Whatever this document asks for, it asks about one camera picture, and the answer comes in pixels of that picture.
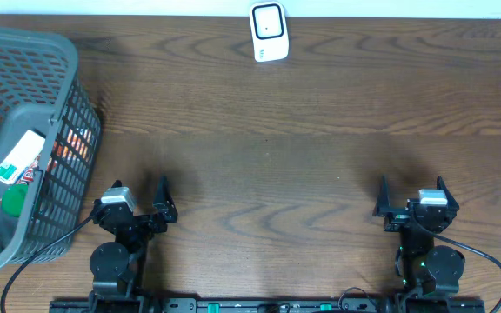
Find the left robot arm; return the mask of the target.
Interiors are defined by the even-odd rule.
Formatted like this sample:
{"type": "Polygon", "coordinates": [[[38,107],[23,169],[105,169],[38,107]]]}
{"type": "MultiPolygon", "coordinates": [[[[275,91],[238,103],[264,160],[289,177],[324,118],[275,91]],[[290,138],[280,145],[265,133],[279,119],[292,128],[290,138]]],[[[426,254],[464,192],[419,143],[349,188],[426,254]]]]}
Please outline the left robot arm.
{"type": "Polygon", "coordinates": [[[177,221],[178,213],[169,182],[162,176],[152,203],[155,211],[137,215],[136,198],[117,180],[94,202],[94,224],[114,236],[90,257],[93,274],[89,312],[160,312],[160,302],[142,288],[150,240],[177,221]]]}

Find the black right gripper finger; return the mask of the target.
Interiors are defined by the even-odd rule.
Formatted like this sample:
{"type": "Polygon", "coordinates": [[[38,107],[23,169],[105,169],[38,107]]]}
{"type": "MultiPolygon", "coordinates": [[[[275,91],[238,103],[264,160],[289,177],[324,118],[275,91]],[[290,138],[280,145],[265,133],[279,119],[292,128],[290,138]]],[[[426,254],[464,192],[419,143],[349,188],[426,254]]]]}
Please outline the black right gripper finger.
{"type": "Polygon", "coordinates": [[[458,207],[459,204],[454,198],[454,196],[449,192],[447,186],[445,185],[444,179],[441,176],[437,178],[437,189],[442,190],[445,195],[445,199],[447,201],[446,205],[448,207],[458,207]]]}
{"type": "Polygon", "coordinates": [[[377,195],[376,210],[387,210],[390,208],[390,197],[388,183],[385,176],[381,176],[380,188],[377,195]]]}

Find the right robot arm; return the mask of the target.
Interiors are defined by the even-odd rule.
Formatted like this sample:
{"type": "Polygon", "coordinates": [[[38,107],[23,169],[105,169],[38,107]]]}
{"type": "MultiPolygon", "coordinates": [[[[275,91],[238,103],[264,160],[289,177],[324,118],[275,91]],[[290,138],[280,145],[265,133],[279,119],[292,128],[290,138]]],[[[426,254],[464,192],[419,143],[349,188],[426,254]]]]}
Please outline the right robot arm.
{"type": "Polygon", "coordinates": [[[404,279],[404,289],[385,305],[390,312],[449,312],[450,297],[459,291],[464,273],[464,255],[434,239],[451,225],[459,205],[442,177],[434,189],[421,189],[418,197],[403,207],[390,204],[387,180],[383,177],[373,211],[384,219],[386,232],[397,232],[400,248],[395,271],[404,279]]]}

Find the green lid white jar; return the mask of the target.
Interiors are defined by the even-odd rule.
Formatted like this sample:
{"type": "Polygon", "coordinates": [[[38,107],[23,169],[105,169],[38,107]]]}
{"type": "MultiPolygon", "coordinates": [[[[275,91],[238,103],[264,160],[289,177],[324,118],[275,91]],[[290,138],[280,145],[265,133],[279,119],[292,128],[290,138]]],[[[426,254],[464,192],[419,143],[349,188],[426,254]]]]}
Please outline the green lid white jar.
{"type": "Polygon", "coordinates": [[[28,194],[27,184],[13,184],[1,198],[1,208],[9,216],[19,217],[21,215],[25,198],[28,194]]]}

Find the white green Panadol box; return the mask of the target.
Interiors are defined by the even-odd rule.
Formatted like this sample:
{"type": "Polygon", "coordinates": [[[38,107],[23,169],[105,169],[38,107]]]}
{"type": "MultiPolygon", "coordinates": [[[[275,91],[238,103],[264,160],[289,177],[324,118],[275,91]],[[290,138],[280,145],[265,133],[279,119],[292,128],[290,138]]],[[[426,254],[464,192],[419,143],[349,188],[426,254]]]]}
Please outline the white green Panadol box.
{"type": "Polygon", "coordinates": [[[0,163],[0,182],[7,185],[16,184],[20,174],[35,157],[40,156],[44,144],[44,137],[33,130],[27,130],[0,163]]]}

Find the orange red candy wrapper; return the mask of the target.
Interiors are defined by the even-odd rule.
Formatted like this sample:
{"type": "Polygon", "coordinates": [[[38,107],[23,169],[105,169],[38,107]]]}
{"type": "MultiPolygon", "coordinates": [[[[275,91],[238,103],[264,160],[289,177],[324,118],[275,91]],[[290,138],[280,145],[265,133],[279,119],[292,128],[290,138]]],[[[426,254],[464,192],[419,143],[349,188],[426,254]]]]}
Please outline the orange red candy wrapper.
{"type": "Polygon", "coordinates": [[[36,156],[32,163],[20,174],[16,184],[29,185],[34,181],[35,171],[39,169],[40,156],[36,156]]]}

